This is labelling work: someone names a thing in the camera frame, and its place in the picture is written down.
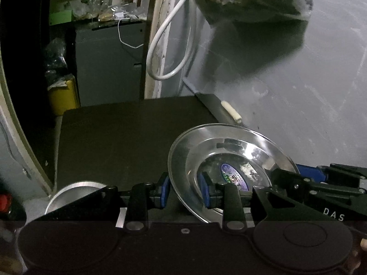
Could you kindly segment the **steel plate with blue sticker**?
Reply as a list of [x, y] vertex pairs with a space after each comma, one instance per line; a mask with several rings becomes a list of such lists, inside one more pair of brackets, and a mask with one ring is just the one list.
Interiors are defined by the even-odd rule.
[[170, 182], [182, 204], [200, 221], [221, 222], [222, 210], [205, 207], [199, 176], [213, 183], [232, 182], [240, 192], [272, 186], [276, 169], [293, 173], [296, 164], [271, 140], [251, 129], [230, 124], [205, 124], [180, 135], [169, 151]]

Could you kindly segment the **large steel mixing bowl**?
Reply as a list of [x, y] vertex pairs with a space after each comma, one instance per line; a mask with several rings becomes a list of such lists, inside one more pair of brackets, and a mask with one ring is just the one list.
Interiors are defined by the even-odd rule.
[[44, 214], [51, 213], [104, 187], [106, 187], [105, 184], [93, 181], [80, 181], [65, 186], [51, 198]]

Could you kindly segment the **yellow bin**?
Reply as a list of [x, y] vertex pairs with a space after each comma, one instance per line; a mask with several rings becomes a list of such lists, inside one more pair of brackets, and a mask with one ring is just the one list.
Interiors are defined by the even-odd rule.
[[75, 77], [68, 74], [47, 88], [53, 111], [56, 116], [80, 107]]

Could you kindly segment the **red capped bottle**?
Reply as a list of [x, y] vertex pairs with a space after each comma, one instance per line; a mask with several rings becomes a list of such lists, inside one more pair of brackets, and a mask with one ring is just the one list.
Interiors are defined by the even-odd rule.
[[11, 194], [1, 194], [0, 196], [0, 216], [1, 220], [11, 220], [17, 213], [16, 201]]

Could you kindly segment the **black plastic bag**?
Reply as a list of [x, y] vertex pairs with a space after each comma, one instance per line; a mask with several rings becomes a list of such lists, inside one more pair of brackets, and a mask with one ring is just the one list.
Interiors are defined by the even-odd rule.
[[68, 73], [66, 44], [62, 38], [53, 39], [46, 48], [47, 61], [45, 77], [48, 85], [53, 85]]

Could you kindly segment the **green box on shelf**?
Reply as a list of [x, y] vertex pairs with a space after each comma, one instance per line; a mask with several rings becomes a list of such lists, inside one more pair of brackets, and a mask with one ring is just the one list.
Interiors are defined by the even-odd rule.
[[72, 21], [72, 11], [65, 10], [51, 13], [49, 15], [49, 25], [64, 24]]

